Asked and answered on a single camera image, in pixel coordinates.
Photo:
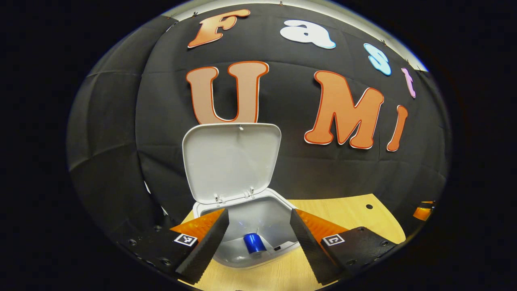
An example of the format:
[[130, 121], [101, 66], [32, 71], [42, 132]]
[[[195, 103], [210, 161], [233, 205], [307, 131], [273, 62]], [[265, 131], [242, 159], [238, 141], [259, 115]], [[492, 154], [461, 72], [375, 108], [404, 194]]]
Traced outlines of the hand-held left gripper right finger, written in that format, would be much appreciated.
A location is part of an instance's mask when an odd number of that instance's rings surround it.
[[346, 229], [300, 209], [291, 210], [290, 226], [322, 285], [357, 276], [397, 246], [367, 227]]

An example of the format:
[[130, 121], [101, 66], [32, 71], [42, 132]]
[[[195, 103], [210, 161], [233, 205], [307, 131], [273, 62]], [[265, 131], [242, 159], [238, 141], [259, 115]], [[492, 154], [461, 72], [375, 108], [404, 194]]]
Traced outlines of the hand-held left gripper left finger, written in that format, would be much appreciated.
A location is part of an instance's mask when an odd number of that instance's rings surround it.
[[172, 228], [155, 226], [118, 239], [124, 251], [154, 271], [189, 284], [201, 280], [229, 226], [229, 211], [218, 209]]

